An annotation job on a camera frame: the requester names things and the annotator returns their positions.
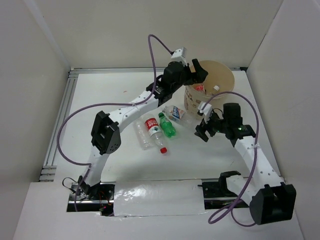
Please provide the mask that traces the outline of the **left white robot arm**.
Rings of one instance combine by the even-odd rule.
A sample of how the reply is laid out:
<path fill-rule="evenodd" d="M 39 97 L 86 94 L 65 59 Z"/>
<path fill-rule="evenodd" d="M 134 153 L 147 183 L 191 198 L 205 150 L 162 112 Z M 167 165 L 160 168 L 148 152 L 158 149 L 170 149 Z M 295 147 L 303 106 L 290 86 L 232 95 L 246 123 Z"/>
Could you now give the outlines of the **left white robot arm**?
<path fill-rule="evenodd" d="M 155 77 L 136 99 L 110 113 L 96 114 L 91 130 L 91 153 L 87 171 L 78 183 L 81 194 L 88 200 L 97 197 L 101 175 L 109 156 L 121 145 L 121 132 L 142 115 L 157 109 L 170 100 L 181 86 L 203 83 L 208 75 L 197 59 L 192 60 L 193 70 L 188 64 L 172 61 L 163 74 Z"/>

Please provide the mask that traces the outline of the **red cola bottle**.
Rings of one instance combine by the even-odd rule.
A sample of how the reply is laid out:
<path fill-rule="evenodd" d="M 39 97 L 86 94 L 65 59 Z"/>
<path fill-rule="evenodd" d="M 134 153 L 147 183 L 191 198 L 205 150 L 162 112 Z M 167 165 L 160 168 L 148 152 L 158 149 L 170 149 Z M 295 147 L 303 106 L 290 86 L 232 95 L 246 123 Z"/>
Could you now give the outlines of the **red cola bottle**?
<path fill-rule="evenodd" d="M 194 88 L 195 91 L 197 92 L 200 92 L 202 94 L 205 94 L 206 93 L 206 90 L 205 90 L 205 87 L 203 84 L 194 84 L 192 86 Z"/>

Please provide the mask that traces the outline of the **blue white label bottle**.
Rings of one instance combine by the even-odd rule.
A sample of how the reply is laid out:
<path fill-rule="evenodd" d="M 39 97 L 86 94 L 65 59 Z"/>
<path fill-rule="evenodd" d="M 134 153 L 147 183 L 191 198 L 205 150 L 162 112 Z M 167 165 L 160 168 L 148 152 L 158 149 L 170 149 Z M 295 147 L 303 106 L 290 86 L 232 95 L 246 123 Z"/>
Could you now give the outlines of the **blue white label bottle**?
<path fill-rule="evenodd" d="M 188 129 L 195 129 L 198 121 L 186 111 L 175 105 L 167 105 L 162 109 L 164 115 L 171 121 Z"/>

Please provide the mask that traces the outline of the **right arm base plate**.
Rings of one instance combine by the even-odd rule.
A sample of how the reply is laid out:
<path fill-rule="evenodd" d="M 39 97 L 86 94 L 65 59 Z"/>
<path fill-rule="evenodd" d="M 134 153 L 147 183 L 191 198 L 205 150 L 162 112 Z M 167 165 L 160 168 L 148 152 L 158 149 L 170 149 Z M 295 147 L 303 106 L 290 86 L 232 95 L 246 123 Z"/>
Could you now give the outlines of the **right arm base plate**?
<path fill-rule="evenodd" d="M 237 195 L 232 192 L 225 192 L 217 180 L 202 181 L 198 185 L 202 189 L 205 210 L 217 210 L 232 204 Z"/>

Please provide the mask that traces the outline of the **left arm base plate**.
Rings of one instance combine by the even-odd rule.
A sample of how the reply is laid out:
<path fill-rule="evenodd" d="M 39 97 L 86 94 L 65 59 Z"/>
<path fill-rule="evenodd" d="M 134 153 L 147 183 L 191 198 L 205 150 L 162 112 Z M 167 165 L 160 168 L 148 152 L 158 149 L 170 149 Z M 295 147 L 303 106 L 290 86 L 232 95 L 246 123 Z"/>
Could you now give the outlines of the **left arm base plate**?
<path fill-rule="evenodd" d="M 102 183 L 100 190 L 92 197 L 86 196 L 81 189 L 75 195 L 76 184 L 72 184 L 70 188 L 66 207 L 68 213 L 94 212 L 104 217 L 114 216 L 114 184 Z"/>

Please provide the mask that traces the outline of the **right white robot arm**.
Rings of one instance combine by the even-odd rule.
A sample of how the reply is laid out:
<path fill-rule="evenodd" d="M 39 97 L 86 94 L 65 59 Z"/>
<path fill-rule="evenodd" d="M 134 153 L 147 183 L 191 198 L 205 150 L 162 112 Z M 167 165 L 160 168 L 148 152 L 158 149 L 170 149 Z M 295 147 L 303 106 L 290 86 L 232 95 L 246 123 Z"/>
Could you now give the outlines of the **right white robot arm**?
<path fill-rule="evenodd" d="M 245 179 L 238 171 L 221 173 L 218 190 L 223 196 L 236 194 L 246 203 L 257 225 L 288 221 L 292 218 L 297 192 L 293 185 L 275 172 L 250 125 L 243 124 L 241 107 L 237 103 L 225 103 L 222 117 L 209 103 L 201 102 L 198 114 L 203 116 L 196 126 L 195 135 L 207 142 L 209 137 L 220 133 L 230 140 L 249 169 Z"/>

